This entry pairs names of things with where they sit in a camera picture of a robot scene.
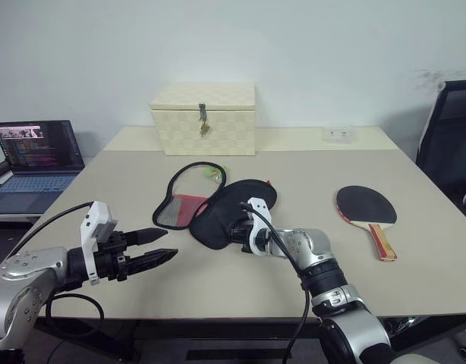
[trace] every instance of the wooden paddle handle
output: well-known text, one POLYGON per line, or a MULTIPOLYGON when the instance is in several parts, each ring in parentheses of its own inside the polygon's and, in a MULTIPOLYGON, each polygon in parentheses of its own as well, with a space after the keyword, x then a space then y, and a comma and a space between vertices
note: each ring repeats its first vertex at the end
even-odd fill
POLYGON ((383 262, 393 262, 396 260, 397 255, 388 243, 382 228, 378 224, 369 224, 369 226, 376 248, 378 249, 379 258, 383 262))

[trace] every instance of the laptop keyboard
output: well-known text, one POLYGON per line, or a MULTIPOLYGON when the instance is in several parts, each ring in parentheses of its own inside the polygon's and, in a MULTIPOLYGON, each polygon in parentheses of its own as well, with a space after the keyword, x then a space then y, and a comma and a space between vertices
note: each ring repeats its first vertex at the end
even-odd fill
POLYGON ((66 190, 76 176, 41 176, 16 177, 13 176, 0 187, 0 192, 62 192, 66 190))

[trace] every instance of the woven box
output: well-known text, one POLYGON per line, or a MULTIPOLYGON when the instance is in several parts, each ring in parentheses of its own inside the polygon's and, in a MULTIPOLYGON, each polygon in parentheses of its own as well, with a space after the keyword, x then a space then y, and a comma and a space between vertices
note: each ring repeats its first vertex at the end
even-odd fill
POLYGON ((255 108, 249 83, 173 83, 150 103, 166 155, 254 155, 255 108))

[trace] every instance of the ping pong paddle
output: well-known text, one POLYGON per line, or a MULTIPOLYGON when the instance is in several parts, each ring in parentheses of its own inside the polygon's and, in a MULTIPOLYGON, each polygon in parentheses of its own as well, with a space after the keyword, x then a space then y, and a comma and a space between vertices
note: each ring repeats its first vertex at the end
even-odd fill
POLYGON ((347 186, 338 191, 336 202, 339 214, 347 222, 371 232, 383 262, 397 259, 383 233, 384 229, 397 221, 397 214, 390 201, 368 187, 347 186))

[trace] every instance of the black office chair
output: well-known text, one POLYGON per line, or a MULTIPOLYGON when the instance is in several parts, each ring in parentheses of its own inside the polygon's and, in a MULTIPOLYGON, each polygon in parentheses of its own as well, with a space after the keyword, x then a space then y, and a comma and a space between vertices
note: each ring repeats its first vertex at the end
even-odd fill
POLYGON ((445 82, 420 140, 416 163, 466 215, 462 202, 466 194, 466 80, 445 82))

